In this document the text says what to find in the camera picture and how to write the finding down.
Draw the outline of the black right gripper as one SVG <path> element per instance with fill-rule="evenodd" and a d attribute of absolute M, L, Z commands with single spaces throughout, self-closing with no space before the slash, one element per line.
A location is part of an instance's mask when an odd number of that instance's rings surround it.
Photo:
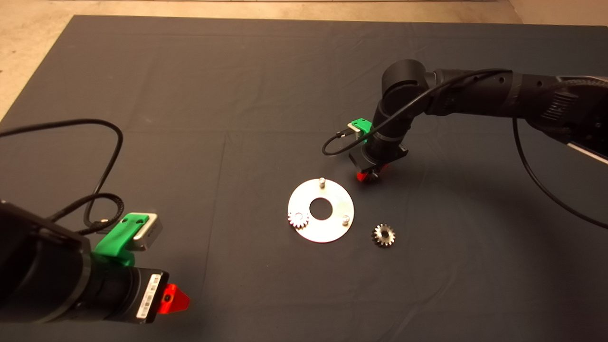
<path fill-rule="evenodd" d="M 401 144 L 382 145 L 381 143 L 363 143 L 349 151 L 349 158 L 358 169 L 356 179 L 359 182 L 371 181 L 370 172 L 383 172 L 388 164 L 404 158 L 409 150 Z"/>

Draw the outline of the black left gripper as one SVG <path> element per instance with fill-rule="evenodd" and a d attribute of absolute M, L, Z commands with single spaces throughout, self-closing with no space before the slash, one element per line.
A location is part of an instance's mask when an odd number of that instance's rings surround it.
<path fill-rule="evenodd" d="M 170 273 L 151 268 L 130 268 L 131 288 L 120 309 L 120 321 L 151 324 L 159 314 L 182 312 L 190 298 L 176 284 L 169 284 Z"/>

